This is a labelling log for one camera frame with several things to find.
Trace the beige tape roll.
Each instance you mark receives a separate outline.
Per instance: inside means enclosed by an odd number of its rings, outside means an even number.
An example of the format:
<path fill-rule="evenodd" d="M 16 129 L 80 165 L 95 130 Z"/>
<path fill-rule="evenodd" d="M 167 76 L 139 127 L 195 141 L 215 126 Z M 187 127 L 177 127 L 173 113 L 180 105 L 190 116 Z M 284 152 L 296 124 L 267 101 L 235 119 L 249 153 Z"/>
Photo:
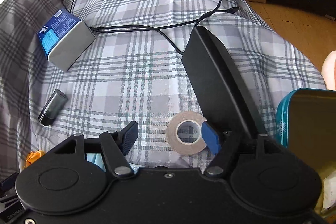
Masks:
<path fill-rule="evenodd" d="M 181 155 L 194 155 L 206 148 L 202 138 L 202 124 L 206 119 L 193 111 L 174 116 L 166 128 L 166 139 L 170 147 Z"/>

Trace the dark glass bottle black cap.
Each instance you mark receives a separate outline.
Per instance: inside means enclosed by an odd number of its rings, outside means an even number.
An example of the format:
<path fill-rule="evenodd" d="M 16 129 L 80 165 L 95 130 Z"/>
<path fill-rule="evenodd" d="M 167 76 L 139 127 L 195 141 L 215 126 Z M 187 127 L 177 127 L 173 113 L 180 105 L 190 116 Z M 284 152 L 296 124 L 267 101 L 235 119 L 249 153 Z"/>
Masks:
<path fill-rule="evenodd" d="M 67 101 L 67 96 L 55 89 L 38 116 L 40 124 L 46 127 L 52 125 Z"/>

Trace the light blue face mask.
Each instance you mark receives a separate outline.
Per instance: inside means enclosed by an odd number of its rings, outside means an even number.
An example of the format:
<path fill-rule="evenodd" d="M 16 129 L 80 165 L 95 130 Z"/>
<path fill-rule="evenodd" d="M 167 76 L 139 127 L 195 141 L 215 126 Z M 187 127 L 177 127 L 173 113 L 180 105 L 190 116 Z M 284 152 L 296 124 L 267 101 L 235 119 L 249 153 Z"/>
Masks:
<path fill-rule="evenodd" d="M 104 161 L 102 158 L 102 154 L 100 153 L 87 153 L 87 161 L 96 164 L 99 166 L 104 172 L 106 171 Z"/>

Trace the teal gold metal tin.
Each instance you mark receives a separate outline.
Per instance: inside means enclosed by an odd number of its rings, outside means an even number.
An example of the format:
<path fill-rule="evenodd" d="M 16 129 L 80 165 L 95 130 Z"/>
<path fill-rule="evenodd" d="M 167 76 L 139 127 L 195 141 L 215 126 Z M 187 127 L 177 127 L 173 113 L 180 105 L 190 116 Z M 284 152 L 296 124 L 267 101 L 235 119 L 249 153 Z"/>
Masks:
<path fill-rule="evenodd" d="M 277 107 L 275 139 L 319 174 L 315 212 L 335 215 L 335 91 L 301 88 L 286 95 Z"/>

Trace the grey plaid sofa cover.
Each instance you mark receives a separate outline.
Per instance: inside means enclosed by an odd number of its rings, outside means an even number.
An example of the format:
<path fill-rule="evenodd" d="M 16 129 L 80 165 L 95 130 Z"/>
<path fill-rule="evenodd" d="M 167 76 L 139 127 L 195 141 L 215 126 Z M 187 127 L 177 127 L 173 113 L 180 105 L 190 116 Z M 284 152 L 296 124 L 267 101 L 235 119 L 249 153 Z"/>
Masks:
<path fill-rule="evenodd" d="M 163 32 L 97 34 L 63 72 L 49 63 L 38 31 L 66 7 L 90 27 L 142 25 Z M 245 0 L 4 0 L 1 3 L 1 178 L 22 169 L 31 151 L 48 151 L 72 134 L 87 138 L 130 121 L 139 136 L 127 159 L 144 166 L 205 168 L 209 150 L 181 156 L 166 141 L 178 113 L 200 112 L 181 62 L 193 20 L 225 45 L 256 104 L 267 133 L 289 92 L 324 89 L 317 68 L 276 34 Z M 52 125 L 38 116 L 55 89 L 68 101 Z"/>

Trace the blue tissue pack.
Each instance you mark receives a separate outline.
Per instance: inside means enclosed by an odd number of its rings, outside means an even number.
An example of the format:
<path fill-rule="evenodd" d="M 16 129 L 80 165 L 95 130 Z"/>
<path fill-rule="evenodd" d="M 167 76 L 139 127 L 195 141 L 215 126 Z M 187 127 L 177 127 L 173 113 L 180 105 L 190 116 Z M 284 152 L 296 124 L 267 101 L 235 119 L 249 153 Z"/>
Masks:
<path fill-rule="evenodd" d="M 38 38 L 47 60 L 63 72 L 68 71 L 95 40 L 84 20 L 66 9 L 51 16 L 38 31 Z"/>

